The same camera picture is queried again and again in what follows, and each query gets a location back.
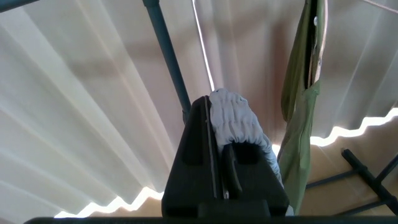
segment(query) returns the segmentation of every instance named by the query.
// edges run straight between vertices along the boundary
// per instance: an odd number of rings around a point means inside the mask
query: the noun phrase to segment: dark green pole
[[[170,75],[173,80],[175,91],[182,107],[182,119],[186,123],[189,112],[191,110],[191,103],[189,101],[187,89],[185,88],[184,80],[181,75],[180,67],[175,56],[172,41],[167,31],[167,26],[163,18],[162,10],[159,6],[159,0],[142,0],[148,10],[150,21],[154,26],[157,41],[162,49],[164,60],[167,68],[169,68]]]

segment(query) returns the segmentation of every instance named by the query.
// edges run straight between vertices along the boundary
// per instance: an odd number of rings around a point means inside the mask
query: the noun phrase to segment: white corrugated ceiling
[[[378,1],[398,9],[398,1]],[[191,1],[161,1],[190,100],[211,91]],[[197,0],[216,88],[284,135],[280,93],[303,0]],[[329,1],[313,136],[398,98],[398,16]],[[39,1],[0,14],[0,217],[21,223],[163,191],[182,110],[142,1]]]

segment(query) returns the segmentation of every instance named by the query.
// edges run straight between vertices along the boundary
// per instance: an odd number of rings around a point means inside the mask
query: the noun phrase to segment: white cord
[[[370,0],[362,0],[362,1],[364,1],[366,3],[369,3],[369,4],[373,5],[373,6],[380,7],[381,9],[385,9],[387,11],[390,11],[390,12],[393,12],[395,14],[398,14],[398,10],[391,9],[391,8],[389,8],[387,6],[383,6],[382,4],[379,4],[379,3],[376,3],[376,2],[372,2]]]

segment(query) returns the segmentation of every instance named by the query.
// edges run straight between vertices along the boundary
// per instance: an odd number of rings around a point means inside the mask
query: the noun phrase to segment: green garment
[[[320,69],[324,21],[324,1],[306,0],[282,90],[281,106],[287,130],[278,163],[295,214],[299,213],[310,173],[310,136],[315,100],[320,89],[320,82],[314,83],[314,78]]]

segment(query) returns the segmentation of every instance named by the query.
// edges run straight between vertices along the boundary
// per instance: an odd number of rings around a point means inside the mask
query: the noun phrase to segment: hanging fabric
[[[315,100],[320,91],[318,78],[326,22],[326,0],[306,0],[282,90],[282,115],[287,130],[278,163],[295,214],[300,210],[310,173],[310,136]]]

